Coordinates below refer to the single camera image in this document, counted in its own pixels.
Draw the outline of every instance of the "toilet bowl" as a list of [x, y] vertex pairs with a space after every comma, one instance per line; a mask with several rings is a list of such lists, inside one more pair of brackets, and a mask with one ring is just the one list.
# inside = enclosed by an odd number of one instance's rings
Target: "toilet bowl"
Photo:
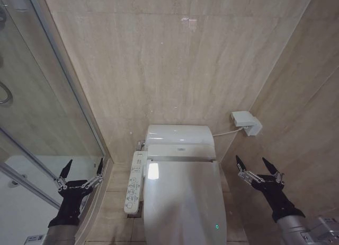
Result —
[[226, 213], [210, 129], [150, 125], [144, 151], [147, 244], [225, 245]]

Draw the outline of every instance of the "bidet toilet seat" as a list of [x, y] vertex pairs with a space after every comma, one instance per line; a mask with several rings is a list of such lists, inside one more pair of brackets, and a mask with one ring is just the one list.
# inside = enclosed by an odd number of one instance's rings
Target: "bidet toilet seat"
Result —
[[148, 245], [225, 245], [218, 163], [148, 160], [144, 226]]

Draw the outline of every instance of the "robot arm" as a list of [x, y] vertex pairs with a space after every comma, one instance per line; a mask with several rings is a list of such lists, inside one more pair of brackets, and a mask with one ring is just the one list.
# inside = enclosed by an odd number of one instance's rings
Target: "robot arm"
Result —
[[103, 159], [98, 166], [96, 176], [87, 180], [66, 182], [72, 160], [63, 168], [59, 179], [55, 180], [59, 194], [63, 197], [60, 210], [48, 225], [48, 232], [43, 245], [74, 245], [75, 234], [79, 225], [80, 205], [103, 180]]
[[247, 171], [242, 160], [236, 156], [238, 176], [254, 189], [263, 193], [272, 208], [272, 218], [282, 230], [284, 245], [319, 245], [339, 243], [339, 223], [334, 218], [319, 217], [307, 224], [305, 215], [288, 200], [282, 189], [283, 173], [262, 158], [271, 175], [254, 174]]

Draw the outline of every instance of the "beige marble wall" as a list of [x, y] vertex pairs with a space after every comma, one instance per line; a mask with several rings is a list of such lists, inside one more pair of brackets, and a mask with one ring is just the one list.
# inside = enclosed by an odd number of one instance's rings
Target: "beige marble wall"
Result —
[[271, 160], [307, 217], [339, 216], [338, 3], [311, 1], [251, 108], [262, 131], [238, 134], [222, 162], [250, 244], [279, 244], [280, 233], [261, 193], [237, 177], [236, 154], [256, 173]]
[[[234, 129], [309, 0], [46, 0], [114, 162], [149, 124]], [[234, 135], [216, 138], [220, 160]]]

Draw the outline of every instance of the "wall outlet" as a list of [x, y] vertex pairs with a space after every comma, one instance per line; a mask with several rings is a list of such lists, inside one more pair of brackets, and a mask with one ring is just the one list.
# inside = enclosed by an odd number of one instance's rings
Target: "wall outlet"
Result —
[[249, 111], [233, 111], [231, 117], [236, 127], [244, 127], [248, 136], [257, 135], [263, 128], [260, 121]]
[[263, 128], [263, 125], [261, 125], [260, 121], [256, 117], [253, 118], [255, 120], [255, 124], [253, 126], [248, 126], [247, 128], [244, 129], [247, 136], [257, 135]]
[[253, 115], [249, 111], [233, 111], [231, 117], [236, 127], [247, 127], [255, 125]]

